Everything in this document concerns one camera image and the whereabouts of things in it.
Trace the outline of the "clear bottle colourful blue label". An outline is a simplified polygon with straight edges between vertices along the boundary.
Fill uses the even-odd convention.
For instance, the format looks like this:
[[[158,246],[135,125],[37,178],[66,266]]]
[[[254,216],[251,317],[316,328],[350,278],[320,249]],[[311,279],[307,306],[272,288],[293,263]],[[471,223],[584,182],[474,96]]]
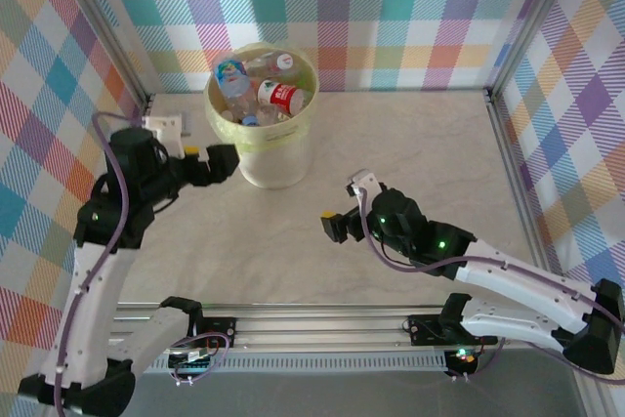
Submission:
[[[212,71],[233,118],[243,126],[258,127],[254,87],[240,56],[234,52],[217,56]]]

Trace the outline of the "water bottle red white label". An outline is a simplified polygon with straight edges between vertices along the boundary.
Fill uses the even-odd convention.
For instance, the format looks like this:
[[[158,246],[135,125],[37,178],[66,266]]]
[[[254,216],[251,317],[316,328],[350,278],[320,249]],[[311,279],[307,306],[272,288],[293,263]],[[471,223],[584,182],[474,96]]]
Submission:
[[[257,99],[260,104],[272,105],[289,117],[299,114],[310,102],[307,91],[271,80],[260,84]]]

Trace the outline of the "yellow-green plastic bin liner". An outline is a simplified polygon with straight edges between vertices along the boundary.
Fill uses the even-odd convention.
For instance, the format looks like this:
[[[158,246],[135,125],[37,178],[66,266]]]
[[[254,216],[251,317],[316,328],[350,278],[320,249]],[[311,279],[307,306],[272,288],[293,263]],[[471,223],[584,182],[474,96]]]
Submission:
[[[216,81],[214,66],[210,66],[208,80],[203,90],[206,118],[218,138],[223,143],[236,145],[240,153],[260,152],[291,144],[297,139],[307,137],[311,130],[318,104],[319,78],[316,59],[309,57],[308,49],[298,48],[284,41],[278,43],[256,42],[233,51],[222,52],[215,57],[215,60],[231,55],[237,55],[242,60],[249,60],[262,53],[278,50],[291,54],[295,64],[302,67],[303,77],[300,82],[304,85],[305,90],[313,93],[313,96],[312,102],[301,113],[271,126],[246,127],[224,119],[221,112],[227,109],[227,102]]]

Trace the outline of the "white plastic bin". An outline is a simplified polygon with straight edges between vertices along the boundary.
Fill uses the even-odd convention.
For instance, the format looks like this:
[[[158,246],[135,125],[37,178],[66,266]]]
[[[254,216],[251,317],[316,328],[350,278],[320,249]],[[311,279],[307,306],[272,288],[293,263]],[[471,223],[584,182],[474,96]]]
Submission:
[[[300,73],[294,79],[259,79],[249,76],[255,91],[258,106],[257,117],[260,123],[259,126],[271,126],[296,116],[289,117],[279,112],[277,108],[272,105],[260,104],[257,99],[257,91],[260,84],[264,80],[294,85],[305,90],[304,85],[300,82],[303,77],[303,69],[300,65],[297,64],[297,66],[300,69]],[[308,90],[305,91],[309,93],[310,104],[313,99],[313,93]],[[232,114],[228,110],[228,107],[226,110],[221,112],[221,116],[229,122],[241,124],[233,118]],[[288,188],[301,181],[306,176],[311,166],[311,131],[307,137],[297,139],[294,143],[279,146],[278,148],[260,152],[240,153],[238,150],[237,152],[240,158],[239,169],[248,182],[258,188]]]

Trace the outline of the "green circuit board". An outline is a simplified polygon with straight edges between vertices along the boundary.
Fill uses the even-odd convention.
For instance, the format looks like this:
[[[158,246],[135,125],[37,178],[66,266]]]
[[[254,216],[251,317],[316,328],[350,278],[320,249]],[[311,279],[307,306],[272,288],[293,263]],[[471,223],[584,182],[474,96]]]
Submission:
[[[446,370],[444,373],[451,378],[472,375],[478,371],[481,350],[460,348],[444,353]]]
[[[167,358],[167,366],[178,374],[199,374],[216,360],[219,349],[174,349]]]

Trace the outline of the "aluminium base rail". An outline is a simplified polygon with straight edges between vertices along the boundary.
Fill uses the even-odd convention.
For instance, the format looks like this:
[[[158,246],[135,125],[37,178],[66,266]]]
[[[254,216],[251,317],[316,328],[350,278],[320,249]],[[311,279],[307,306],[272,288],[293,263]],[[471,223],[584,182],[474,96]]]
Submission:
[[[215,305],[186,299],[162,304],[121,303],[80,307],[62,328],[56,351],[68,358],[117,360],[174,350],[190,338],[197,349],[206,334],[220,334],[229,354],[326,354],[408,351],[409,319],[432,329],[441,307],[386,305]]]

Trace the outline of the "aluminium frame post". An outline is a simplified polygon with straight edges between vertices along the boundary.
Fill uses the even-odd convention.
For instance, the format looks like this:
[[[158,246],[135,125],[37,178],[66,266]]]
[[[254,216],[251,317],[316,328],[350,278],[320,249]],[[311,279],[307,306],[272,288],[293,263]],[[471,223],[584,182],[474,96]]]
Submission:
[[[542,26],[556,0],[525,0],[521,8],[522,18],[519,25],[511,30],[511,39],[501,50],[498,64],[494,68],[495,75],[489,85],[484,88],[489,99],[494,102],[495,98],[503,94],[508,82],[519,67],[523,55],[526,53],[531,41]]]
[[[103,43],[121,78],[129,87],[131,95],[140,103],[140,100],[150,93],[141,83],[138,73],[131,65],[131,61],[115,36],[113,28],[105,18],[100,3],[98,0],[77,0],[77,3]]]

